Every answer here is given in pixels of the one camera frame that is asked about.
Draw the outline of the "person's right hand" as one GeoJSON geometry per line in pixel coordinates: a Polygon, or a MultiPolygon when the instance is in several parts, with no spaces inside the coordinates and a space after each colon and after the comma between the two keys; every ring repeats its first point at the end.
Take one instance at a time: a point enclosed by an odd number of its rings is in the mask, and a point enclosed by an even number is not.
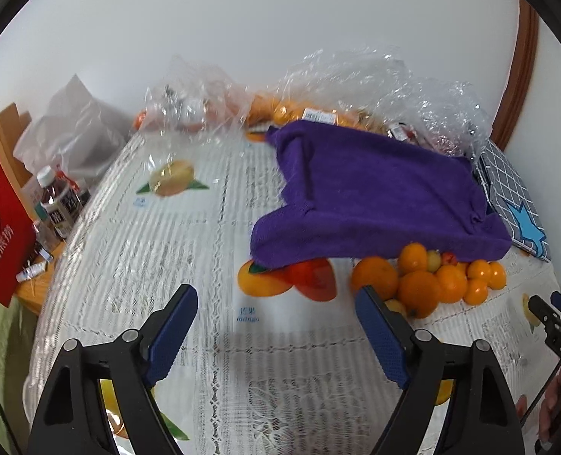
{"type": "MultiPolygon", "coordinates": [[[[554,376],[554,378],[549,383],[545,393],[544,399],[542,401],[541,407],[539,408],[539,440],[541,442],[549,442],[550,435],[549,429],[551,425],[552,416],[557,410],[557,405],[561,399],[561,368],[559,372],[554,376]]],[[[524,416],[527,409],[527,398],[526,395],[522,395],[517,400],[516,412],[519,418],[524,416]]]]}

